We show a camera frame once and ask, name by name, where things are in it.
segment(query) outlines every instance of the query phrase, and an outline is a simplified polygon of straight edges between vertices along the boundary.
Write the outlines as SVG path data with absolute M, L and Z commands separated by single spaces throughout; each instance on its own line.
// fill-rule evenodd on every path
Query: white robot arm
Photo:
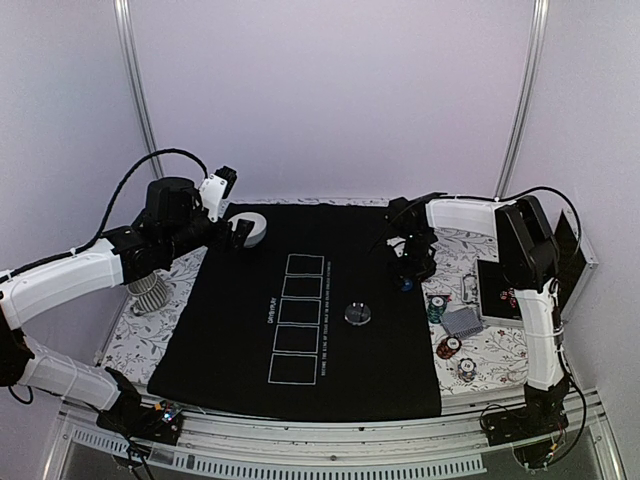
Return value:
M 499 256 L 495 261 L 514 288 L 522 313 L 529 371 L 522 411 L 487 415 L 483 428 L 494 444 L 550 433 L 558 426 L 566 428 L 562 399 L 568 393 L 569 379 L 560 359 L 559 249 L 537 198 L 500 202 L 434 193 L 412 202 L 392 200 L 387 218 L 405 237 L 403 256 L 390 264 L 401 289 L 412 288 L 435 273 L 434 228 L 496 238 Z
M 498 239 L 500 248 L 501 244 L 509 240 L 500 239 L 500 233 L 504 237 L 504 232 L 498 232 L 496 212 L 506 206 L 516 207 L 517 202 L 434 199 L 426 205 L 427 221 L 432 228 L 453 228 L 488 235 Z M 502 250 L 502 256 L 508 256 L 508 253 L 504 252 L 505 249 Z M 510 261 L 521 260 L 517 257 L 509 259 L 499 256 L 496 261 L 507 264 Z M 562 324 L 558 324 L 553 318 L 558 305 L 556 274 L 557 271 L 550 273 L 550 278 L 542 285 L 542 291 L 538 288 L 518 288 L 514 285 L 527 342 L 527 384 L 545 391 L 558 385 L 564 377 L 557 355 L 563 328 Z
M 100 411 L 113 409 L 107 423 L 120 428 L 128 427 L 123 415 L 135 421 L 139 396 L 124 376 L 51 351 L 24 335 L 22 326 L 89 292 L 132 283 L 158 268 L 168 270 L 174 259 L 200 246 L 242 246 L 252 222 L 239 222 L 234 230 L 219 218 L 220 203 L 235 179 L 235 171 L 224 167 L 198 189 L 183 178 L 157 180 L 149 185 L 146 207 L 132 226 L 104 232 L 81 253 L 71 251 L 15 276 L 0 272 L 0 386 L 26 385 Z

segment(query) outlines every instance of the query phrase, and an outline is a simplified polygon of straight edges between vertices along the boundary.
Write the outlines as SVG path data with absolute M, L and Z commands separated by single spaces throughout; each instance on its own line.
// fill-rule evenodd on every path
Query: stack of poker chips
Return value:
M 460 350 L 460 340 L 456 337 L 447 337 L 436 348 L 436 354 L 443 360 L 449 360 Z
M 442 314 L 447 309 L 449 295 L 429 295 L 427 299 L 429 300 L 429 305 L 427 306 L 429 323 L 442 323 Z
M 471 382 L 476 378 L 477 366 L 470 358 L 463 358 L 458 364 L 458 378 L 465 383 Z

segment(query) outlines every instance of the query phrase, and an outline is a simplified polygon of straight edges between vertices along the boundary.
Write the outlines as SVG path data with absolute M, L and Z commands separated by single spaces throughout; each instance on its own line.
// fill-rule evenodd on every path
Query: black felt playmat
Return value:
M 298 421 L 440 415 L 421 290 L 397 292 L 393 252 L 372 241 L 384 209 L 231 205 L 267 235 L 250 250 L 209 251 L 148 390 L 178 402 Z M 371 321 L 352 326 L 352 302 Z

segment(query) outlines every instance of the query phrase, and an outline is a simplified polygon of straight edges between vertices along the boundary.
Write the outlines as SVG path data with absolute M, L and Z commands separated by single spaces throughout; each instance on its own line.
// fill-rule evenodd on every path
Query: table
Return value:
M 384 199 L 270 199 L 252 203 L 330 203 L 336 205 L 384 206 Z M 458 230 L 437 230 L 436 274 L 423 283 L 426 295 L 450 295 L 450 307 L 462 304 L 461 281 L 473 273 L 476 258 L 497 257 L 496 240 L 480 234 Z M 161 272 L 169 287 L 168 304 L 159 311 L 143 316 L 131 312 L 129 299 L 107 345 L 102 366 L 115 368 L 131 382 L 144 387 L 164 354 L 180 313 L 184 309 L 206 249 L 201 248 L 174 262 L 171 272 Z M 527 375 L 527 351 L 523 331 L 519 328 L 487 326 L 483 332 L 462 342 L 461 350 L 449 360 L 435 356 L 435 349 L 446 337 L 441 325 L 430 325 L 436 371 L 444 397 L 471 392 L 495 391 L 522 385 Z M 461 358 L 471 358 L 477 365 L 477 376 L 464 382 L 457 375 Z

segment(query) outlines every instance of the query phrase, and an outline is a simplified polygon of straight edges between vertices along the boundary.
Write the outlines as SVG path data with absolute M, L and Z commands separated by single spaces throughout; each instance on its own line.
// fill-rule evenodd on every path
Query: metal rail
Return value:
M 129 11 L 129 0 L 114 0 L 114 6 L 118 35 L 120 37 L 120 47 L 122 48 L 122 58 L 127 70 L 127 76 L 129 77 L 138 123 L 140 124 L 147 152 L 155 152 L 158 148 L 151 127 L 147 100 L 144 95 L 144 89 L 142 88 L 140 65 L 138 63 L 136 44 L 133 38 L 133 26 L 131 24 L 131 13 Z M 151 171 L 156 179 L 164 177 L 162 162 L 158 157 L 151 159 Z
M 531 22 L 531 33 L 529 36 L 529 52 L 527 55 L 527 63 L 525 66 L 524 78 L 522 80 L 522 89 L 520 90 L 520 100 L 516 110 L 509 145 L 502 164 L 500 178 L 495 191 L 495 197 L 502 198 L 509 190 L 509 184 L 513 177 L 518 152 L 520 151 L 520 143 L 522 142 L 522 134 L 524 132 L 527 114 L 529 113 L 529 104 L 533 93 L 533 85 L 535 83 L 536 74 L 538 72 L 538 64 L 542 56 L 542 46 L 544 44 L 544 33 L 547 26 L 547 12 L 549 10 L 549 0 L 535 0 L 533 9 L 533 20 Z

